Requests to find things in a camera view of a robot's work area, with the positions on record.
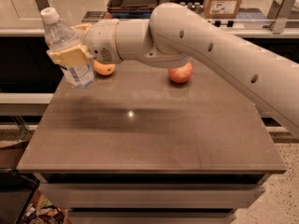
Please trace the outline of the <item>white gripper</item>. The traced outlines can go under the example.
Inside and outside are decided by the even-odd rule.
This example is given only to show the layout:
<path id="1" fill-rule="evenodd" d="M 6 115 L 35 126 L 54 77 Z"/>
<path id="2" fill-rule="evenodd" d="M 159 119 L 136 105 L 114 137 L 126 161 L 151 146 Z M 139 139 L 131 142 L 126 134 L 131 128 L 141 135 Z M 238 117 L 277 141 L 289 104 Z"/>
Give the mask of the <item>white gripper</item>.
<path id="1" fill-rule="evenodd" d="M 83 45 L 76 45 L 69 49 L 53 51 L 49 49 L 47 54 L 55 64 L 67 67 L 84 66 L 89 63 L 87 46 L 99 63 L 120 63 L 121 56 L 116 45 L 116 31 L 118 19 L 100 20 L 93 26 L 90 23 L 82 23 L 73 26 Z"/>

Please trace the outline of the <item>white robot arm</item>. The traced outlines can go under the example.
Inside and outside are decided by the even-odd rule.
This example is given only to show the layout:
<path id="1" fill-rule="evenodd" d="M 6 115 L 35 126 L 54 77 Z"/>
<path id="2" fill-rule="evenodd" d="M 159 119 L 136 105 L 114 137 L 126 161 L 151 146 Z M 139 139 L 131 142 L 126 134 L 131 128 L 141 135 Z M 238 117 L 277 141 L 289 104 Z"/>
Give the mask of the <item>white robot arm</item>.
<path id="1" fill-rule="evenodd" d="M 159 68 L 181 67 L 194 58 L 299 136 L 299 64 L 224 32 L 186 7 L 164 3 L 148 19 L 87 24 L 83 37 L 83 44 L 70 49 L 49 50 L 50 58 L 60 65 L 94 58 Z"/>

